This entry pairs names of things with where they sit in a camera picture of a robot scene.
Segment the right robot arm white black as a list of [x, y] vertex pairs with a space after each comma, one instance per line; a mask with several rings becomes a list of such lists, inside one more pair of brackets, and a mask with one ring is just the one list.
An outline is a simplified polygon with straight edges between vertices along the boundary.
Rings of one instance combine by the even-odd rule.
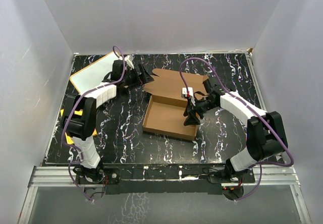
[[251, 166], [288, 148], [281, 115], [266, 112], [242, 99], [238, 92], [203, 82], [206, 93], [195, 92], [191, 87], [182, 88], [181, 96], [187, 99], [184, 111], [185, 126], [199, 125], [204, 114], [216, 107], [237, 118], [247, 130], [246, 147], [226, 160], [224, 169], [216, 173], [219, 179], [236, 182]]

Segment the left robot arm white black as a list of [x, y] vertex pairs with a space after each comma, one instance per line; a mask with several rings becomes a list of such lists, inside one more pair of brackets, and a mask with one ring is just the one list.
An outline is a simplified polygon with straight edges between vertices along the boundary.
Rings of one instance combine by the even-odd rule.
[[72, 139], [72, 147], [80, 157], [73, 172], [93, 183], [104, 178], [102, 161], [97, 153], [93, 132], [96, 126], [96, 109], [117, 96], [123, 89], [133, 89], [154, 81], [142, 63], [134, 68], [131, 59], [115, 60], [112, 70], [101, 83], [81, 95], [70, 95], [66, 99], [61, 127], [64, 136]]

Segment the brown cardboard box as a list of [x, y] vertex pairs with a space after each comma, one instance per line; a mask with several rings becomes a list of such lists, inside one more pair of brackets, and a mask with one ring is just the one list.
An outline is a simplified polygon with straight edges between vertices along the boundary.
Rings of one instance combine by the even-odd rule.
[[187, 99], [181, 97], [185, 84], [178, 71], [153, 69], [154, 81], [144, 85], [151, 95], [143, 121], [143, 131], [193, 141], [197, 126], [184, 126]]

